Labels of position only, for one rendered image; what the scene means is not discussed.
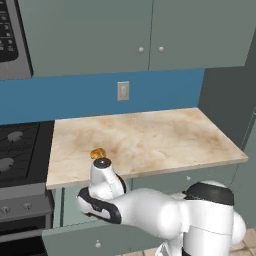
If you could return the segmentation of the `closed grey-green drawer front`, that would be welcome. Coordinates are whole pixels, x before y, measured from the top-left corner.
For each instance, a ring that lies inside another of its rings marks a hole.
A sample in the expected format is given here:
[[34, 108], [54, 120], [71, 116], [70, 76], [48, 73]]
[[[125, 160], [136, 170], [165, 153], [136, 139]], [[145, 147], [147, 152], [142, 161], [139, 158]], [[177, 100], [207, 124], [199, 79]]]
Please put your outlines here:
[[229, 188], [236, 188], [240, 183], [240, 165], [225, 165], [181, 172], [155, 174], [145, 177], [132, 178], [131, 189], [150, 188], [163, 193], [173, 194], [186, 190], [189, 186], [200, 181], [213, 180]]

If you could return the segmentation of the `black and grey stove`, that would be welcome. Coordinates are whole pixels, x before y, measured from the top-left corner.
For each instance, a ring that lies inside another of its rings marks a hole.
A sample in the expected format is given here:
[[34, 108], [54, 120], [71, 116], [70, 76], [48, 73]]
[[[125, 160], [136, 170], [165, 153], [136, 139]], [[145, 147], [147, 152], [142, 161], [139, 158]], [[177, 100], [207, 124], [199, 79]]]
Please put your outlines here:
[[42, 232], [53, 226], [46, 188], [53, 130], [52, 121], [0, 125], [0, 256], [48, 256]]

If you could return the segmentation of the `small brown food piece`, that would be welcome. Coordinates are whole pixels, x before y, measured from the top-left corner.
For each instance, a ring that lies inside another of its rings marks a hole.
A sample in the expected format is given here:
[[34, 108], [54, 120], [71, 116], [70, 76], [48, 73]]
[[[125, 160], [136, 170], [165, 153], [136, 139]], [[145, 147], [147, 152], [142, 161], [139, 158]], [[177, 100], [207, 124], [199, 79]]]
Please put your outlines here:
[[106, 152], [103, 148], [97, 148], [90, 152], [90, 157], [92, 159], [99, 159], [99, 158], [105, 158]]

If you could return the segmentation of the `narrower grey-green cupboard door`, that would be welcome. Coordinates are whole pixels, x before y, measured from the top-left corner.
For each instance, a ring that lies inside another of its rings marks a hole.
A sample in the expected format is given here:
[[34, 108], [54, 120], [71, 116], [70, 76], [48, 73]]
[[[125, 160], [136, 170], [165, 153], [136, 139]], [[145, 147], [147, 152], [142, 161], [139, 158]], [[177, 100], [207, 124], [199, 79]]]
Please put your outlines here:
[[154, 0], [150, 68], [242, 66], [255, 30], [256, 0]]

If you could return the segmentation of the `grey-green base cupboard panel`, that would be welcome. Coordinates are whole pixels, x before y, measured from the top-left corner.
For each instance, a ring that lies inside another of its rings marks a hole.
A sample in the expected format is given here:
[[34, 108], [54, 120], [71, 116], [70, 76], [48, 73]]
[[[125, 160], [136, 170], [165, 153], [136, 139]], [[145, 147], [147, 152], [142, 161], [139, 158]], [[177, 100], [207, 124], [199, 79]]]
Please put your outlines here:
[[55, 203], [53, 217], [54, 228], [91, 221], [91, 218], [82, 214], [77, 208], [76, 196], [80, 189], [80, 186], [71, 186], [52, 190]]

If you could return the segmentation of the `wide grey-green cupboard door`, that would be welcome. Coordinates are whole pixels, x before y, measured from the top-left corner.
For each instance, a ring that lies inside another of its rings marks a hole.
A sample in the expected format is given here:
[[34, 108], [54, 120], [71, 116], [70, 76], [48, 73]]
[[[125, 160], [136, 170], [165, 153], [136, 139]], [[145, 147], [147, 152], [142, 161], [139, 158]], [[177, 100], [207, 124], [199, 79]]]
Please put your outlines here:
[[148, 69], [152, 0], [18, 0], [18, 4], [35, 76]]

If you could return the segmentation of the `tall grey-green cabinet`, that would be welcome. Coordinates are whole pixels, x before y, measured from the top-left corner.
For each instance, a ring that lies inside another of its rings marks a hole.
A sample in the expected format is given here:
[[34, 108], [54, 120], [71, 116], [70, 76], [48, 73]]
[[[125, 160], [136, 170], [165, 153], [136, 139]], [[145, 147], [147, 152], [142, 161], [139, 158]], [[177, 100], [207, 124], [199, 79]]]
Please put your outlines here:
[[246, 225], [256, 228], [256, 31], [242, 67], [205, 71], [198, 107], [248, 156], [245, 163], [214, 170], [233, 191]]

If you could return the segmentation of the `grey microwave oven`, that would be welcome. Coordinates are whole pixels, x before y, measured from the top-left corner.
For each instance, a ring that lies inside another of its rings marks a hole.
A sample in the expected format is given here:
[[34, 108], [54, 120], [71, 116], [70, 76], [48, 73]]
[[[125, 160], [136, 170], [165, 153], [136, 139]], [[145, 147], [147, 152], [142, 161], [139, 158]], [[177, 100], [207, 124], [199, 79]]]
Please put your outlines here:
[[33, 75], [18, 0], [0, 0], [0, 80]]

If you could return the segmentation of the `beige wall outlet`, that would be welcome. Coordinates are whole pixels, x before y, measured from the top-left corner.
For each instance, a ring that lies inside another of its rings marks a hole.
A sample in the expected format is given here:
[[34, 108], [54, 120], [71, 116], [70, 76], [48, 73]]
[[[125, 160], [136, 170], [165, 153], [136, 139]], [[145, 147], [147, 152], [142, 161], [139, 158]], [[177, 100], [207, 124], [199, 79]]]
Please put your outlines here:
[[118, 86], [118, 93], [117, 93], [118, 100], [119, 101], [128, 100], [130, 83], [128, 81], [119, 82], [117, 86]]

